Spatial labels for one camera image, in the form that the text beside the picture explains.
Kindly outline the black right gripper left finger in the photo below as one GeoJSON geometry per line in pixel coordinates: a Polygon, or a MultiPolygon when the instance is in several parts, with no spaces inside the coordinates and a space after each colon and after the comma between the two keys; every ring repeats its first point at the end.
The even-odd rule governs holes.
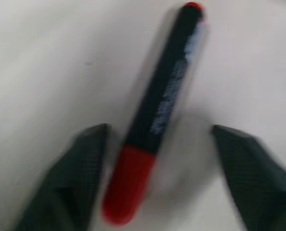
{"type": "Polygon", "coordinates": [[[111,127],[83,130],[49,169],[12,231],[87,231],[111,127]]]}

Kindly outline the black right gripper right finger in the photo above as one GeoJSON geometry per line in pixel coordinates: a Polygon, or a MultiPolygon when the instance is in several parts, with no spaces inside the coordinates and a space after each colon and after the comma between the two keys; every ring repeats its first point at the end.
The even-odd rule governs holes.
{"type": "Polygon", "coordinates": [[[248,133],[214,125],[212,134],[247,231],[286,231],[286,170],[248,133]]]}

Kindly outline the red capped black marker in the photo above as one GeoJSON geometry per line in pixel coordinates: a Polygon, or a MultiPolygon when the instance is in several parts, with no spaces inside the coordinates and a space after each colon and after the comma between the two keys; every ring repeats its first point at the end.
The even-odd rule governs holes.
{"type": "Polygon", "coordinates": [[[103,199],[102,214],[112,225],[127,224],[141,203],[203,21],[203,7],[196,2],[186,3],[176,17],[103,199]]]}

